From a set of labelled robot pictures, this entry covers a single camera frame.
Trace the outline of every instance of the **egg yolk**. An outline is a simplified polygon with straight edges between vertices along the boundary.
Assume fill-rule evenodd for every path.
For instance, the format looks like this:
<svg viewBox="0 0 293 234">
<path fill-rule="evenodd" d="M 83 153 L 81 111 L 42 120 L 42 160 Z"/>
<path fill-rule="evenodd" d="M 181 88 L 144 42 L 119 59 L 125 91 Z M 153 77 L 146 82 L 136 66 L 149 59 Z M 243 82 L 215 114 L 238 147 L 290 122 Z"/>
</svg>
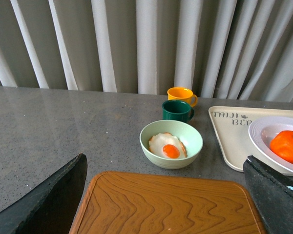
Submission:
<svg viewBox="0 0 293 234">
<path fill-rule="evenodd" d="M 163 147 L 163 152 L 167 157 L 170 157 L 170 158 L 177 158 L 180 155 L 177 147 L 174 145 L 170 145 L 170 144 L 165 145 Z"/>
</svg>

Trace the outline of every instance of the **mug handle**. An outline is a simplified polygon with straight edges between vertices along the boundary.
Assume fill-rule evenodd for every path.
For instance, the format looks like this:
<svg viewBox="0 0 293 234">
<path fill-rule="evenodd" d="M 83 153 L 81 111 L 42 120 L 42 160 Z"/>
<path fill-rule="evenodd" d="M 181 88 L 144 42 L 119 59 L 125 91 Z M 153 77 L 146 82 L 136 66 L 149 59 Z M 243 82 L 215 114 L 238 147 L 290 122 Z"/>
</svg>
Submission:
<svg viewBox="0 0 293 234">
<path fill-rule="evenodd" d="M 191 100 L 194 98 L 194 102 L 190 104 L 191 107 L 195 106 L 197 104 L 197 95 L 193 94 L 191 97 Z"/>
<path fill-rule="evenodd" d="M 190 115 L 188 117 L 188 121 L 191 120 L 194 116 L 194 109 L 191 107 Z"/>
</svg>

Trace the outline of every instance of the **white tray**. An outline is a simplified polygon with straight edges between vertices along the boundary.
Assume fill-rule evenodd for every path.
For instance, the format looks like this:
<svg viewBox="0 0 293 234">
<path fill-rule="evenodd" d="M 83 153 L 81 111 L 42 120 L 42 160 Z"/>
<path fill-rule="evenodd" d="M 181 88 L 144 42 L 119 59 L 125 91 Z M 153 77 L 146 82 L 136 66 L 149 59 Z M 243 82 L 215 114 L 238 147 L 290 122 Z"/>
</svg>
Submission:
<svg viewBox="0 0 293 234">
<path fill-rule="evenodd" d="M 254 146 L 249 137 L 249 125 L 256 119 L 265 116 L 293 118 L 293 111 L 227 106 L 212 106 L 209 108 L 209 117 L 228 166 L 242 172 L 243 163 L 247 156 L 253 155 L 280 173 L 293 176 L 292 172 L 265 157 Z"/>
</svg>

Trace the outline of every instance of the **white bowl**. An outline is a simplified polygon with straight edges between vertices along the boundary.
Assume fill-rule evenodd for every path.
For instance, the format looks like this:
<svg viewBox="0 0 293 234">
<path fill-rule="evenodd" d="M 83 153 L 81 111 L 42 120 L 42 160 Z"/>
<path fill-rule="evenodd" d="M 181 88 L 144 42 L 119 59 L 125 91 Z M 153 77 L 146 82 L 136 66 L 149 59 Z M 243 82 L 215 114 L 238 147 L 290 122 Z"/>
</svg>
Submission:
<svg viewBox="0 0 293 234">
<path fill-rule="evenodd" d="M 270 149 L 270 142 L 284 130 L 293 131 L 293 118 L 282 116 L 262 117 L 249 126 L 249 136 L 256 148 L 268 159 L 293 173 L 293 164 L 282 159 Z"/>
<path fill-rule="evenodd" d="M 164 158 L 149 151 L 149 139 L 159 133 L 171 133 L 184 144 L 188 157 Z M 159 120 L 148 124 L 140 132 L 140 144 L 146 157 L 155 165 L 166 169 L 179 169 L 191 164 L 203 147 L 201 134 L 191 125 L 176 120 Z"/>
</svg>

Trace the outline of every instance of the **egg white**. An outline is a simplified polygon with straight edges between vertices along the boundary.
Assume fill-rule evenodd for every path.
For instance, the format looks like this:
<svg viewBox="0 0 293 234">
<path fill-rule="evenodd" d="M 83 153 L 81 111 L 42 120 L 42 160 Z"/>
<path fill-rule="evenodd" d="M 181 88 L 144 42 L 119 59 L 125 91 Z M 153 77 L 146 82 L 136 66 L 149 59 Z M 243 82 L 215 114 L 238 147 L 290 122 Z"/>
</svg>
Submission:
<svg viewBox="0 0 293 234">
<path fill-rule="evenodd" d="M 165 155 L 163 152 L 163 147 L 165 145 L 174 145 L 179 150 L 178 158 L 186 158 L 187 152 L 183 145 L 183 143 L 176 137 L 170 133 L 159 133 L 154 135 L 149 140 L 149 150 L 157 156 L 170 158 Z"/>
</svg>

